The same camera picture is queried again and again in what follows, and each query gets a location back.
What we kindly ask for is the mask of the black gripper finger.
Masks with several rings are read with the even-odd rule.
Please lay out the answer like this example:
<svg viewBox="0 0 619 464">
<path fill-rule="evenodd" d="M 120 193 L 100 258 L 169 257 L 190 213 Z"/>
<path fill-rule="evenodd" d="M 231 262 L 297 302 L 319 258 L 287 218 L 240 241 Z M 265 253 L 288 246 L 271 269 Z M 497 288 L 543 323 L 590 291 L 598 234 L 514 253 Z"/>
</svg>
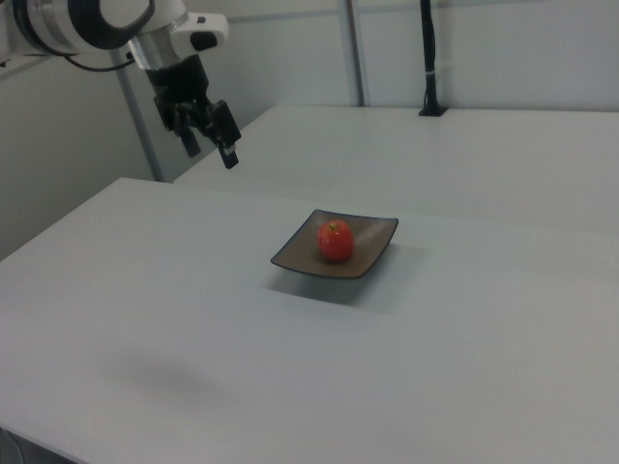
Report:
<svg viewBox="0 0 619 464">
<path fill-rule="evenodd" d="M 237 123 L 225 101 L 211 103 L 206 110 L 209 121 L 208 133 L 217 146 L 226 169 L 232 169 L 238 163 L 236 142 L 241 138 Z"/>
<path fill-rule="evenodd" d="M 189 157 L 196 157 L 201 149 L 192 132 L 192 108 L 187 103 L 170 102 L 160 98 L 154 98 L 154 102 L 164 128 L 181 140 Z"/>
</svg>

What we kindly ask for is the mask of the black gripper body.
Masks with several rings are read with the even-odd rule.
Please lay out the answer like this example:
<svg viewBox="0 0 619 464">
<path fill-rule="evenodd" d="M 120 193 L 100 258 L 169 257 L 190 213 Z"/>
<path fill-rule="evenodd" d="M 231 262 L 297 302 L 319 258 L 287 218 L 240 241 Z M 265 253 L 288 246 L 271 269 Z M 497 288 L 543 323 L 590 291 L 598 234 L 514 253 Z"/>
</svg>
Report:
<svg viewBox="0 0 619 464">
<path fill-rule="evenodd" d="M 209 129 L 209 80 L 197 54 L 173 66 L 147 70 L 154 101 L 166 129 Z"/>
</svg>

